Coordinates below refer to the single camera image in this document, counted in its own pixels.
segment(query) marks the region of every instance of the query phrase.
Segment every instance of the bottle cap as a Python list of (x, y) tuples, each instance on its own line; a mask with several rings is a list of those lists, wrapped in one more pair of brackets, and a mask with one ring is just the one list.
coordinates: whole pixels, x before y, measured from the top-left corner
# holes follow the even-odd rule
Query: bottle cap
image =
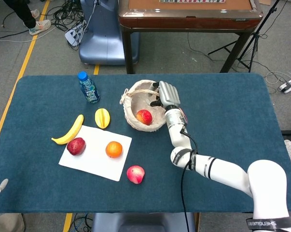
[(87, 73), (84, 72), (84, 71), (79, 72), (79, 74), (78, 74), (78, 78), (79, 78), (80, 81), (86, 81), (87, 78), (88, 78)]

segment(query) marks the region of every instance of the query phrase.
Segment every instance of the white robotic arm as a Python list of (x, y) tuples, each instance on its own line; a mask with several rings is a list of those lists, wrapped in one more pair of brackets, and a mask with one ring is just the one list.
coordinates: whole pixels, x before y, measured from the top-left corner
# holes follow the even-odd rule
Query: white robotic arm
[(190, 162), (188, 169), (252, 197), (253, 218), (247, 220), (250, 230), (291, 232), (291, 218), (286, 204), (287, 178), (282, 167), (269, 160), (258, 160), (249, 166), (246, 173), (234, 163), (197, 154), (191, 148), (191, 137), (186, 130), (185, 115), (179, 108), (176, 88), (163, 81), (153, 84), (152, 90), (155, 88), (159, 89), (160, 98), (151, 105), (166, 109), (166, 123), (175, 147), (170, 157), (172, 163), (185, 168)]

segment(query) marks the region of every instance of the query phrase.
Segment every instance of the floor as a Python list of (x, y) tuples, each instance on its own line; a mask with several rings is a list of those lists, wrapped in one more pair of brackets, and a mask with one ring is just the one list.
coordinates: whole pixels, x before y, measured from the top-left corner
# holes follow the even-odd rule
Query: floor
[[(59, 6), (63, 0), (50, 2), (48, 9)], [(285, 1), (278, 4), (278, 12)], [(45, 2), (32, 0), (31, 9), (42, 11)], [(269, 7), (262, 6), (264, 12)], [(3, 28), (2, 20), (12, 10), (0, 0), (0, 37), (25, 30), (22, 22), (15, 14), (5, 20)], [(268, 28), (278, 13), (270, 17), (264, 28)], [(267, 39), (260, 39), (259, 51), (255, 61), (262, 63), (272, 71), (291, 72), (291, 2), (287, 2), (281, 15), (267, 32)], [(223, 46), (236, 38), (233, 34), (189, 34), (192, 48), (210, 52)], [(6, 38), (15, 41), (28, 41), (31, 36), (23, 33)], [(55, 29), (46, 36), (38, 39), (29, 57), (26, 69), (22, 69), (30, 43), (0, 42), (0, 118), (9, 99), (14, 83), (20, 70), (24, 75), (48, 75), (48, 74), (77, 74), (79, 71), (93, 73), (94, 66), (80, 62), (78, 52), (71, 50), (64, 39), (64, 33)], [(220, 51), (212, 55), (213, 59), (225, 59), (226, 51)], [(189, 49), (186, 33), (143, 33), (141, 35), (140, 59), (135, 66), (137, 73), (217, 73), (223, 62), (212, 62), (200, 53)], [(234, 68), (239, 72), (246, 70)], [(262, 76), (268, 70), (258, 63), (253, 64), (253, 72)], [(124, 66), (101, 66), (99, 74), (125, 73)], [(275, 82), (272, 76), (269, 82)], [(268, 84), (273, 107), (277, 114), (280, 128), (291, 130), (291, 92), (282, 94), (275, 92), (279, 83)], [(59, 232), (63, 231), (66, 214), (27, 214), (24, 215), (26, 232)], [(201, 214), (201, 232), (247, 232), (245, 219), (250, 215), (235, 213), (204, 213)]]

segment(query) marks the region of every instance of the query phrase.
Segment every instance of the water bottle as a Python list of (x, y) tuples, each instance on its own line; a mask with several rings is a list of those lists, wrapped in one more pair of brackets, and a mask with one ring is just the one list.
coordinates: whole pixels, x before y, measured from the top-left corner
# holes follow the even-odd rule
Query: water bottle
[(78, 74), (78, 78), (80, 82), (80, 89), (86, 100), (92, 104), (98, 102), (100, 100), (100, 95), (93, 80), (91, 80), (91, 78), (89, 78), (87, 73), (84, 71)]

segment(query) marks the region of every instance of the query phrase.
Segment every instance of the red apple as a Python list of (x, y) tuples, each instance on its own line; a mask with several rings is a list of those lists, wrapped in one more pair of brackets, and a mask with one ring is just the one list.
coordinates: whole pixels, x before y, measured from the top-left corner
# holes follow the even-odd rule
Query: red apple
[(136, 118), (145, 125), (150, 125), (153, 120), (152, 114), (148, 110), (139, 110), (137, 112)]
[(127, 170), (127, 177), (128, 179), (135, 184), (140, 184), (142, 182), (142, 179), (144, 177), (144, 169), (140, 166), (131, 166)]
[(85, 141), (83, 138), (75, 138), (67, 144), (67, 150), (73, 155), (81, 154), (85, 149)]

